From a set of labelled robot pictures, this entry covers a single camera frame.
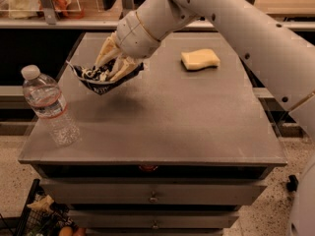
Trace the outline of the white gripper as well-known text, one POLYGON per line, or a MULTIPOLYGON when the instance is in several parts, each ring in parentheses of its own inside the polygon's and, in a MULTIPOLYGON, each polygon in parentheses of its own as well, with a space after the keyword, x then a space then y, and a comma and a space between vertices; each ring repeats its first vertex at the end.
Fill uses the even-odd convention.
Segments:
POLYGON ((160 41, 147 33, 137 13, 131 11, 119 21, 116 33, 105 40, 94 65, 99 68, 118 57, 108 75, 114 83, 134 71, 140 64, 139 59, 150 58, 159 46, 160 41), (119 55, 121 51, 127 56, 119 55))

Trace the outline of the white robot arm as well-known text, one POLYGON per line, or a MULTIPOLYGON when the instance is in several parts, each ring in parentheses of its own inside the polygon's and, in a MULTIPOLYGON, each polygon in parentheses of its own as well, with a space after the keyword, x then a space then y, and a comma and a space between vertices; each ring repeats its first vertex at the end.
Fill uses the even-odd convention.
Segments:
POLYGON ((315 139, 315 46, 245 0, 146 0, 119 21, 94 65, 151 57, 170 33, 211 22, 289 116, 315 139))

